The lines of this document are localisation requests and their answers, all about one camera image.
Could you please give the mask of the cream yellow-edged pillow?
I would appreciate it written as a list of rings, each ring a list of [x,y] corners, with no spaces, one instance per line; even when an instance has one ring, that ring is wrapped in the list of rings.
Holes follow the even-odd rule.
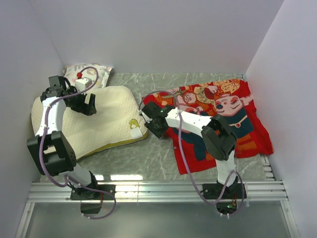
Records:
[[[138,104],[125,86],[91,90],[95,94],[96,114],[86,116],[66,108],[62,132],[76,158],[145,139],[147,129]]]

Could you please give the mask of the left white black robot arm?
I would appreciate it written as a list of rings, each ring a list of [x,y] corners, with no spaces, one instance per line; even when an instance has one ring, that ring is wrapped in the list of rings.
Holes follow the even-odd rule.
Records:
[[[41,95],[43,115],[35,136],[27,140],[27,148],[42,175],[59,187],[70,187],[78,195],[95,199],[100,187],[92,172],[77,164],[73,148],[62,133],[66,108],[91,116],[97,112],[95,95],[86,103],[87,87],[79,92],[67,78],[52,76],[50,86]]]

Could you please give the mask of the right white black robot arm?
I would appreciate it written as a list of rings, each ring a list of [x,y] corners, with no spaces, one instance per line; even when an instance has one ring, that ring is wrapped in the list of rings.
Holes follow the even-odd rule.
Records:
[[[215,159],[220,196],[230,198],[235,193],[238,184],[234,162],[237,136],[223,116],[197,115],[171,105],[161,108],[154,102],[144,105],[139,114],[144,117],[146,128],[157,138],[170,128],[199,137]]]

